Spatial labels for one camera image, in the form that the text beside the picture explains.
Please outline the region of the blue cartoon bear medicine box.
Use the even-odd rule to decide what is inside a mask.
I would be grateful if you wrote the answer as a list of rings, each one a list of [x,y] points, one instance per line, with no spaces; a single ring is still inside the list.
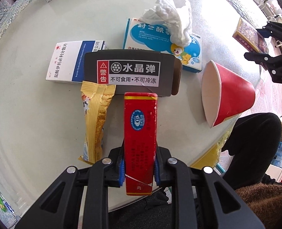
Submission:
[[[191,43],[184,48],[171,42],[171,34],[165,25],[151,25],[129,18],[122,48],[172,54],[181,61],[183,69],[194,73],[202,70],[201,37],[192,34]]]

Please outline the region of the red long carton box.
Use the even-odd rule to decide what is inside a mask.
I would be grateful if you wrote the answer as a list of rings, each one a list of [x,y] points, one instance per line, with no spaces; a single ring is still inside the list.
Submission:
[[[126,194],[151,195],[155,168],[157,103],[155,93],[124,94]]]

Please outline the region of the white tissue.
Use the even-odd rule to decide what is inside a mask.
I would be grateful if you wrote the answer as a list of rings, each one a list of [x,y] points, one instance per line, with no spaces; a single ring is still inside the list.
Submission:
[[[185,48],[192,42],[192,7],[188,0],[178,8],[174,0],[156,0],[155,5],[144,10],[139,19],[151,25],[165,25],[173,44]]]

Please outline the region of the blue water bottle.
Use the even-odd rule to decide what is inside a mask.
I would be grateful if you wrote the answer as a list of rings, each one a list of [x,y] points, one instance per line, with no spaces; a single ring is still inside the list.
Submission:
[[[277,152],[271,162],[272,165],[280,167],[282,161],[282,142],[279,143]]]

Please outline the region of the brown fuzzy garment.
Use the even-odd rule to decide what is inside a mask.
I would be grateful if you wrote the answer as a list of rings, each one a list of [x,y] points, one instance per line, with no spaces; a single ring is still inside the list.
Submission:
[[[236,190],[265,228],[282,228],[282,185],[258,183]]]

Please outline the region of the black cardboard warning box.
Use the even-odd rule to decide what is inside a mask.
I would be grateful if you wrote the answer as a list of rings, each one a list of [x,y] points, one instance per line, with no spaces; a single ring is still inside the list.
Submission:
[[[141,92],[174,96],[179,91],[181,72],[178,58],[149,50],[101,50],[86,53],[84,60],[84,81],[116,85],[116,95]]]

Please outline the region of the red paper cup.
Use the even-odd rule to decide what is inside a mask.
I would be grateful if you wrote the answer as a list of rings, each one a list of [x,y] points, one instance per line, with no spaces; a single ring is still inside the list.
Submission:
[[[201,99],[210,128],[250,109],[255,88],[248,80],[210,60],[203,71]]]

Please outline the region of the white blue medicine box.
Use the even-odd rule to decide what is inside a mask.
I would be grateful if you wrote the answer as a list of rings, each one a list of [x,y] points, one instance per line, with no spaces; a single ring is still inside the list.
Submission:
[[[58,42],[54,47],[45,79],[60,83],[82,83],[85,54],[106,48],[104,40]]]

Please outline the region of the dark patterned small box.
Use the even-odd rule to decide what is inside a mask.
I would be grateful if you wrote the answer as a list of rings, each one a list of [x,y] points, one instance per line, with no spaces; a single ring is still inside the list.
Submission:
[[[243,18],[239,19],[237,28],[232,37],[249,52],[269,53],[268,45],[264,37]]]

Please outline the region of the person's black trouser leg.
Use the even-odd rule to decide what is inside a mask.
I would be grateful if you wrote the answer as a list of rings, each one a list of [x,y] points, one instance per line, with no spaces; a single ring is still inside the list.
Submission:
[[[233,157],[223,179],[234,189],[258,183],[276,184],[266,174],[280,143],[282,124],[273,113],[239,118],[222,151]]]

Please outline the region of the yellow snack wrapper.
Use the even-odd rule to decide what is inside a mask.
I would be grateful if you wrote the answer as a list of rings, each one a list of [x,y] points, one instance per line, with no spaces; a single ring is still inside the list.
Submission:
[[[115,94],[115,85],[97,84],[83,81],[81,98],[84,107],[86,125],[83,154],[80,160],[95,164],[102,158],[103,127],[107,108]]]

